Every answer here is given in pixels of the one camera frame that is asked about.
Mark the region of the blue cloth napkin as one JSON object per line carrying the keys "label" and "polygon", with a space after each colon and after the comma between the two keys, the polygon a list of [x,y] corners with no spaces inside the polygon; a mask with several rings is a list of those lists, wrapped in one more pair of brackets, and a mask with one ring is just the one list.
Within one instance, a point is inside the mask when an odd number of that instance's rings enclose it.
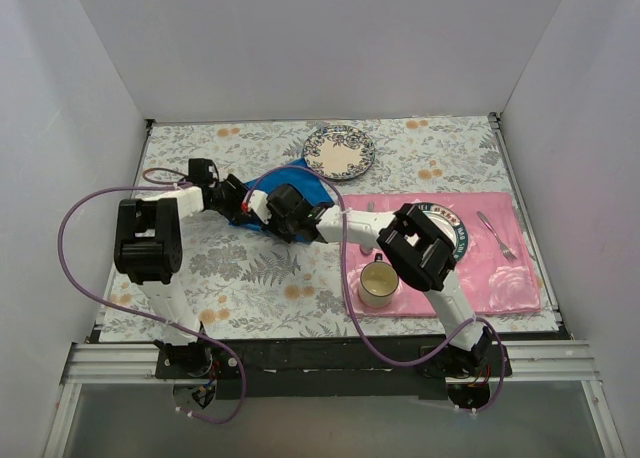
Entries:
{"label": "blue cloth napkin", "polygon": [[[293,185],[311,204],[328,201],[330,208],[335,206],[335,202],[329,196],[319,179],[319,175],[313,172],[304,162],[303,159],[291,162],[287,165],[280,166],[266,172],[263,176],[255,178],[248,182],[243,182],[248,187],[248,192],[252,191],[251,199],[265,198],[266,212],[269,220],[271,213],[267,210],[267,196],[274,191],[279,185]],[[244,211],[248,214],[247,223],[230,223],[233,226],[240,226],[254,231],[261,231],[270,234],[264,230],[264,225],[268,222],[262,221],[256,211],[248,211],[243,203]]]}

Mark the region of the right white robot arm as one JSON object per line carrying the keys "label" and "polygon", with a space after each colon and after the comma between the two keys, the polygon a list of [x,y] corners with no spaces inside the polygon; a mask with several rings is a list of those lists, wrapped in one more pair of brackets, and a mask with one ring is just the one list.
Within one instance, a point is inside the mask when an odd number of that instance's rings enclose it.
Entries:
{"label": "right white robot arm", "polygon": [[363,245],[382,252],[400,281],[425,296],[444,327],[445,340],[426,355],[397,361],[380,352],[362,330],[351,303],[347,311],[369,350],[394,367],[423,365],[444,350],[454,367],[475,375],[489,362],[489,349],[497,338],[487,320],[474,313],[469,300],[456,292],[459,286],[456,246],[416,204],[404,203],[392,212],[352,211],[344,198],[335,203],[310,204],[294,186],[285,184],[270,193],[254,191],[247,199],[262,228],[282,239],[338,243],[341,259],[347,245]]}

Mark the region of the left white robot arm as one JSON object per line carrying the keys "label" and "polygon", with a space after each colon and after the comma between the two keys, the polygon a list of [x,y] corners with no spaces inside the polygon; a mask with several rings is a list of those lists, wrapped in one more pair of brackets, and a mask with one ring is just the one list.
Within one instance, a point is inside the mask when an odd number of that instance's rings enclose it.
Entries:
{"label": "left white robot arm", "polygon": [[114,263],[138,286],[167,330],[160,342],[185,346],[178,365],[193,378],[205,376],[213,364],[211,351],[198,343],[201,321],[189,305],[178,273],[183,261],[181,222],[215,211],[232,222],[243,216],[248,187],[230,174],[219,178],[210,159],[188,162],[188,174],[156,196],[124,199],[116,221]]}

